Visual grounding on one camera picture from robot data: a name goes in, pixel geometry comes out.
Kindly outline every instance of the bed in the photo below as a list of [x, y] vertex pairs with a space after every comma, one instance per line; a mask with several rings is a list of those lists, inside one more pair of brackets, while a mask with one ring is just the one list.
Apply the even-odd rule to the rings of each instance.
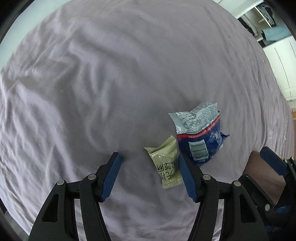
[[[0, 198], [28, 234], [57, 180], [81, 180], [118, 151], [101, 205], [112, 240], [186, 240], [198, 205], [184, 185], [162, 189], [143, 147], [176, 136], [168, 113], [205, 101], [218, 103], [230, 136], [203, 173], [230, 183], [263, 146], [294, 153], [267, 57], [214, 1], [72, 0], [22, 40], [1, 70], [0, 98]], [[79, 213], [77, 225], [84, 240]]]

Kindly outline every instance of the screw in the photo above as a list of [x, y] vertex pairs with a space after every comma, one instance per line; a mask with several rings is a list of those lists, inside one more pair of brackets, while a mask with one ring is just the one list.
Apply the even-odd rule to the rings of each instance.
[[202, 176], [202, 178], [203, 178], [204, 180], [210, 180], [210, 179], [211, 179], [211, 176], [208, 175], [208, 174], [204, 174], [204, 175]]
[[89, 179], [89, 180], [94, 180], [94, 179], [96, 179], [96, 175], [95, 175], [95, 174], [90, 174], [90, 175], [88, 176], [88, 179]]
[[234, 181], [234, 183], [233, 183], [235, 186], [237, 186], [237, 187], [240, 187], [241, 186], [241, 183], [239, 182], [239, 181]]
[[59, 181], [57, 181], [57, 185], [58, 185], [58, 186], [61, 186], [61, 185], [63, 185], [64, 183], [65, 183], [64, 180], [59, 180]]
[[269, 204], [266, 204], [264, 208], [265, 208], [265, 211], [269, 211], [270, 205]]

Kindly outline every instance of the wrinkled fabric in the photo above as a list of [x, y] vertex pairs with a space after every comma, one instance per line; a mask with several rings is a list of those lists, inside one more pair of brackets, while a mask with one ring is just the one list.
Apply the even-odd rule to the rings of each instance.
[[112, 240], [187, 240], [198, 205], [184, 185], [162, 189], [143, 147], [176, 137], [168, 113], [205, 101], [218, 103], [230, 136], [204, 173], [230, 183], [254, 150], [293, 155], [292, 116], [267, 57], [211, 0], [73, 0], [21, 42], [0, 98], [0, 198], [27, 233], [57, 180], [82, 180], [118, 151], [101, 204]]

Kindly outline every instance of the light green wrapper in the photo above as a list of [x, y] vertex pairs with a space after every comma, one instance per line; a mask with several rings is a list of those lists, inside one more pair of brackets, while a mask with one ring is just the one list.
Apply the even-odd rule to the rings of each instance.
[[163, 189], [184, 183], [177, 162], [177, 140], [170, 136], [159, 147], [144, 147], [156, 166]]

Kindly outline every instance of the candy wrapper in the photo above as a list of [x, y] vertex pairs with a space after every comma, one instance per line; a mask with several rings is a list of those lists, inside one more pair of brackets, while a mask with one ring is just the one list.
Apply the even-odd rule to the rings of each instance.
[[217, 103], [202, 103], [192, 111], [169, 113], [176, 126], [179, 149], [192, 163], [202, 166], [222, 148], [228, 135], [220, 132]]
[[159, 147], [144, 147], [161, 177], [163, 189], [184, 183], [177, 165], [177, 141], [170, 136]]

